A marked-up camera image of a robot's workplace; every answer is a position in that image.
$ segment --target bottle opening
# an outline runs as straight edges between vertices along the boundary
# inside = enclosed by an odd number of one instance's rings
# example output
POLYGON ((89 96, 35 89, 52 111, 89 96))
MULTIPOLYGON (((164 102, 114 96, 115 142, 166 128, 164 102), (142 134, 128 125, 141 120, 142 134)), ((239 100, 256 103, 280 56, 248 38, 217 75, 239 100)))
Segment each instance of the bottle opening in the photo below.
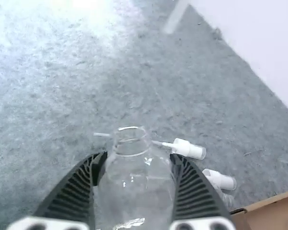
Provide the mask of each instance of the bottle opening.
POLYGON ((144 127, 121 127, 114 133, 113 152, 124 157, 138 156, 147 152, 150 144, 144 127))

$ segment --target cardboard edge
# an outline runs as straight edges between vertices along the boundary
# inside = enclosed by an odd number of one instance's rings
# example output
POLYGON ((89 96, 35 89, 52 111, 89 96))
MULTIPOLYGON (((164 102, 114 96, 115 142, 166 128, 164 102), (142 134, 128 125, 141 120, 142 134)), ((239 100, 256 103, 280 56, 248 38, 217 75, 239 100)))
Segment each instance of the cardboard edge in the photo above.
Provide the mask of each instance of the cardboard edge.
POLYGON ((230 214, 234 215, 234 214, 240 213, 242 211, 244 211, 244 213, 247 213, 247 212, 256 210, 258 208, 264 207, 266 205, 270 205, 272 203, 278 202, 278 201, 283 200, 285 198, 288 198, 288 192, 281 193, 281 194, 276 195, 276 196, 272 196, 272 197, 270 197, 270 198, 268 198, 266 200, 261 200, 259 202, 254 203, 254 204, 248 205, 248 206, 246 206, 244 208, 235 209, 230 214))

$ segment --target ribbed rubber pad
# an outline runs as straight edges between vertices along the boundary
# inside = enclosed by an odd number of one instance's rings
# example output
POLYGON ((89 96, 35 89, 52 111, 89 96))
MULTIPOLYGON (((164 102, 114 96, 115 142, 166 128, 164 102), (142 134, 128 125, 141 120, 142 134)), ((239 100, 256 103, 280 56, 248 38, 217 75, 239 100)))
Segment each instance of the ribbed rubber pad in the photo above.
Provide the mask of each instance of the ribbed rubber pad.
MULTIPOLYGON (((87 223, 95 229, 92 187, 97 185, 107 152, 87 157, 52 190, 35 216, 87 223)), ((196 164, 171 154, 177 182, 172 220, 223 216, 231 219, 223 202, 196 164)))
POLYGON ((106 152, 77 164, 38 207, 35 216, 82 221, 94 226, 92 186, 97 184, 106 152))
POLYGON ((214 216, 231 219, 221 198, 194 162, 177 154, 173 154, 171 160, 180 160, 183 165, 177 178, 173 220, 214 216))

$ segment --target white plastic part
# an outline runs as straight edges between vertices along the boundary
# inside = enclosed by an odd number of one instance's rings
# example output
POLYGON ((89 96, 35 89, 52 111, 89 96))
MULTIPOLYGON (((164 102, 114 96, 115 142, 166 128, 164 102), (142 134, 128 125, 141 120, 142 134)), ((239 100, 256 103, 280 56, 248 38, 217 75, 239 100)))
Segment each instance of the white plastic part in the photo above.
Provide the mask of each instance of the white plastic part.
POLYGON ((193 145, 189 141, 180 138, 176 138, 173 144, 162 142, 162 145, 172 148, 172 153, 177 153, 198 160, 203 160, 207 152, 206 148, 193 145))
POLYGON ((210 183, 215 183, 221 189, 231 191, 236 189, 236 179, 231 176, 223 175, 220 172, 211 169, 204 169, 202 173, 210 183))
POLYGON ((89 230, 89 227, 87 224, 83 222, 28 216, 10 224, 6 230, 30 230, 30 229, 89 230))
POLYGON ((174 221, 169 230, 235 230, 231 221, 224 217, 196 218, 174 221))

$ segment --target bottle lip ring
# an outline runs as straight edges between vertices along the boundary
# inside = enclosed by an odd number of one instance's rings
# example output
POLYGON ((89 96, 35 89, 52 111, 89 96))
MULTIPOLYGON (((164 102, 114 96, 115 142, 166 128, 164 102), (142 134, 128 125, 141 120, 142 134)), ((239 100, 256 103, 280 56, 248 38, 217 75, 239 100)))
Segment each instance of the bottle lip ring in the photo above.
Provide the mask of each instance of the bottle lip ring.
POLYGON ((114 133, 118 133, 118 132, 121 132, 121 131, 124 131, 124 130, 128 130, 128 129, 138 129, 138 130, 143 131, 144 134, 143 134, 141 137, 138 137, 138 138, 130 138, 130 139, 127 139, 127 140, 120 140, 121 143, 124 143, 124 142, 126 142, 126 141, 130 141, 130 140, 143 139, 143 138, 145 138, 146 136, 148 136, 148 133, 146 132, 144 126, 127 126, 127 127, 120 127, 120 128, 118 128, 114 133))

